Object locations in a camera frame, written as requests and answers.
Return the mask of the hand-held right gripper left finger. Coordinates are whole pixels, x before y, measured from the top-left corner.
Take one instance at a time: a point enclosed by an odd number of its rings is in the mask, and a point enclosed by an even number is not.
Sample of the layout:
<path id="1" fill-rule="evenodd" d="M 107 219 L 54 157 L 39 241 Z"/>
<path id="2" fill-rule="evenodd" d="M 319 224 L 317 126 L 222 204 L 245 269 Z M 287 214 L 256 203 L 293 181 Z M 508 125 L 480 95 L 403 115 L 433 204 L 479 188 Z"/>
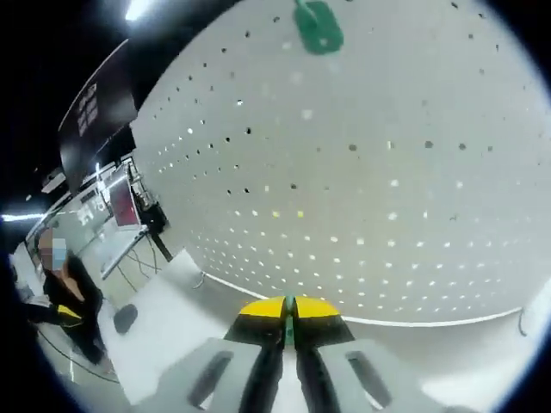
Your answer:
<path id="1" fill-rule="evenodd" d="M 161 375 L 147 412 L 270 412 L 282 376 L 283 296 L 254 301 Z"/>

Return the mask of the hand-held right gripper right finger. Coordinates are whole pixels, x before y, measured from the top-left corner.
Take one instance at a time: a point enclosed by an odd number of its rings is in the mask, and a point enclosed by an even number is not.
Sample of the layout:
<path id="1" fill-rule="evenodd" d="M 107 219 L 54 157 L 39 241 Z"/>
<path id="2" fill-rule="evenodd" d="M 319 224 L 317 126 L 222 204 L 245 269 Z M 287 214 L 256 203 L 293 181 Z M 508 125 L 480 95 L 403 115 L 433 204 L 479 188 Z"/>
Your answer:
<path id="1" fill-rule="evenodd" d="M 369 339 L 357 339 L 334 305 L 294 298 L 297 373 L 311 412 L 433 412 L 411 369 Z"/>

